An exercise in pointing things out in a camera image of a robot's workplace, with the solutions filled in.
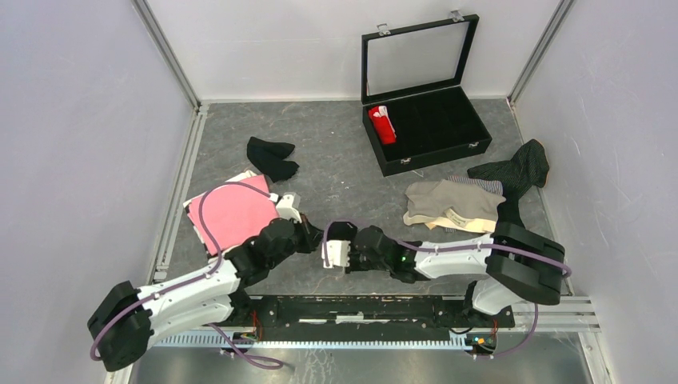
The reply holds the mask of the beige grey ribbed underwear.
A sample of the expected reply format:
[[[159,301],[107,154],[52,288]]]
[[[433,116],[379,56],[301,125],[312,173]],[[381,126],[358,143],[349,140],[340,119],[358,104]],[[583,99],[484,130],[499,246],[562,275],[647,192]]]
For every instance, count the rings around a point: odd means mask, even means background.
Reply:
[[[495,231],[498,206],[505,202],[500,194],[488,192],[474,184],[450,180],[414,182],[405,191],[407,226],[423,224],[429,229],[442,227],[470,233]]]

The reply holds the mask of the red boxer briefs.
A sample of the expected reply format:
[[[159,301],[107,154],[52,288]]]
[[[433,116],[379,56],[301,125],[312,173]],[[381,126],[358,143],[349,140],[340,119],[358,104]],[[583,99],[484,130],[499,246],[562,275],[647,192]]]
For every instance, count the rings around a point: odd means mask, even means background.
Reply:
[[[392,145],[397,142],[395,128],[390,120],[386,106],[375,106],[369,109],[369,119],[382,145]]]

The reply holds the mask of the black display case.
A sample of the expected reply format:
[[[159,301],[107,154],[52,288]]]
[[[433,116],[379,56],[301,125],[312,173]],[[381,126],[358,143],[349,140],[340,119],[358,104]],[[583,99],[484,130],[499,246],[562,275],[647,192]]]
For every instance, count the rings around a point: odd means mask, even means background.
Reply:
[[[492,136],[462,88],[480,18],[450,17],[361,36],[362,121],[383,176],[483,154]],[[381,144],[369,109],[386,106],[397,142]]]

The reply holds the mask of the black underwear with beige band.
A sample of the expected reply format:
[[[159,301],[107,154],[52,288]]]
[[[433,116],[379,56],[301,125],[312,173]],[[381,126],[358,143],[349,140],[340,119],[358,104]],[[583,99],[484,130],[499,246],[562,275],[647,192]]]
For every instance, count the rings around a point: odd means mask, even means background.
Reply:
[[[327,231],[327,240],[339,240],[352,242],[358,232],[358,227],[351,222],[334,222]]]

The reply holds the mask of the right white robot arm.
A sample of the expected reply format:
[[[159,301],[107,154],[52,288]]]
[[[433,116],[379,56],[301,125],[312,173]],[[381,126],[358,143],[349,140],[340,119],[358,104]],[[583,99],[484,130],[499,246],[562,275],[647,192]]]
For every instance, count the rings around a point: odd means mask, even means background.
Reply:
[[[494,232],[456,242],[404,242],[370,226],[353,232],[350,240],[328,242],[326,267],[345,272],[381,270],[400,282],[413,284],[446,276],[477,275],[465,293],[463,319],[483,326],[507,306],[526,301],[555,306],[561,285],[572,273],[564,262],[564,247],[510,222]]]

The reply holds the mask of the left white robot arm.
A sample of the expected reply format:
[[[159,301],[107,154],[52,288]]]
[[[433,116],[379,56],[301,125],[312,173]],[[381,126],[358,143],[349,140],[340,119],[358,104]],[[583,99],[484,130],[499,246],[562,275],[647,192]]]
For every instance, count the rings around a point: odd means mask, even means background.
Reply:
[[[91,359],[114,372],[169,336],[209,324],[241,326],[255,320],[246,288],[267,278],[289,256],[314,252],[322,238],[322,230],[306,218],[276,218],[259,235],[199,270],[138,288],[129,281],[118,283],[87,322]]]

